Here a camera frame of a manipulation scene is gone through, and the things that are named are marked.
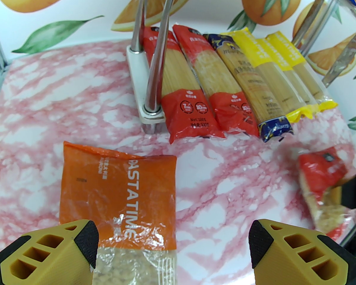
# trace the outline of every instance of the pink marble surface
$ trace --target pink marble surface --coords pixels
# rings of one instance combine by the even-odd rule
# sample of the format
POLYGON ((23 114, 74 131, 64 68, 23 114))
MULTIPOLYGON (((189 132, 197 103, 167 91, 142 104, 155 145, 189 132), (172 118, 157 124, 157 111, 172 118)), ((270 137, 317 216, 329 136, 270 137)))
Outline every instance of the pink marble surface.
POLYGON ((177 161, 179 284, 254 284, 248 231, 268 218, 313 227, 298 188, 298 151, 337 144, 350 174, 356 152, 340 112, 294 125, 295 136, 264 144, 168 143, 145 135, 125 59, 128 42, 101 42, 15 60, 0 93, 0 250, 24 232, 58 223, 63 141, 177 161))

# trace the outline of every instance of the dry pasta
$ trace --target dry pasta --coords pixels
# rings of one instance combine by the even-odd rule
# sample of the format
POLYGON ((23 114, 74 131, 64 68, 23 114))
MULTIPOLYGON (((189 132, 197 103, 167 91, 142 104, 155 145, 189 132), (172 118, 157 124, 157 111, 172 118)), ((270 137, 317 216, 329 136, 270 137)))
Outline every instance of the dry pasta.
POLYGON ((328 94, 326 87, 316 76, 306 59, 280 31, 268 35, 266 39, 278 50, 300 77, 319 104, 320 111, 332 109, 338 105, 328 94))
MULTIPOLYGON (((144 49, 149 64, 155 51, 158 31, 157 27, 148 27, 144 31, 144 49)), ((165 55, 161 104, 170 143, 184 137, 224 137, 171 31, 165 55)))
POLYGON ((173 31, 209 98, 221 129, 258 136, 255 117, 240 85, 208 41, 197 30, 186 26, 175 25, 173 31))
POLYGON ((219 34, 208 34, 205 37, 244 90, 258 121, 262 140, 267 142, 283 133, 293 133, 277 99, 232 37, 219 34))
POLYGON ((250 60, 252 66, 264 78, 290 122, 297 122, 306 103, 272 58, 265 52, 248 28, 227 33, 250 60))
POLYGON ((290 81, 298 95, 303 99, 306 107, 301 109, 302 114, 307 118, 312 119, 312 114, 318 110, 318 104, 315 98, 312 96, 308 88, 304 85, 303 81, 294 72, 288 62, 282 57, 282 55, 276 50, 276 48, 270 44, 266 39, 257 39, 258 43, 262 46, 266 53, 272 58, 275 64, 281 69, 287 79, 290 81))

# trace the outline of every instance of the spaghetti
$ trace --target spaghetti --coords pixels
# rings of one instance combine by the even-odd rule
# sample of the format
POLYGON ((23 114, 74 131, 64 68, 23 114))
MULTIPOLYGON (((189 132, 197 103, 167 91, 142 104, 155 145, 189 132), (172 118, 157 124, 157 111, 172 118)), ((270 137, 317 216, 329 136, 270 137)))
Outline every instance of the spaghetti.
POLYGON ((244 90, 258 121, 262 140, 267 142, 283 133, 293 134, 277 99, 232 37, 219 34, 207 34, 205 37, 244 90))
MULTIPOLYGON (((158 31, 158 27, 148 27, 144 31, 144 49, 149 64, 155 51, 158 31)), ((171 31, 167 39, 161 93, 170 143, 184 137, 224 137, 171 31)))
POLYGON ((174 25, 173 31, 209 98, 221 129, 258 136, 255 117, 241 87, 208 41, 197 30, 186 26, 174 25))

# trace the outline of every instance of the crinkled plastic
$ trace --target crinkled plastic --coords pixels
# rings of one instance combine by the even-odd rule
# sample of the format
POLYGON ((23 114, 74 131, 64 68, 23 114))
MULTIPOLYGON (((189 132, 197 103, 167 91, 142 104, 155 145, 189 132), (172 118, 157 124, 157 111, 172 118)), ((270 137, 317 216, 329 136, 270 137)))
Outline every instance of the crinkled plastic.
POLYGON ((93 285, 176 283, 176 160, 64 143, 60 223, 95 222, 93 285))
POLYGON ((259 135, 252 109, 237 81, 200 32, 175 24, 173 31, 209 98, 221 129, 259 135))
POLYGON ((301 154, 300 187, 315 228, 340 242, 353 224, 354 210, 341 205, 339 181, 347 173, 335 147, 301 154))
MULTIPOLYGON (((157 27, 144 30, 144 50, 149 64, 158 33, 157 27)), ((172 31, 167 36, 161 105, 170 143, 185 137, 225 137, 172 31)))

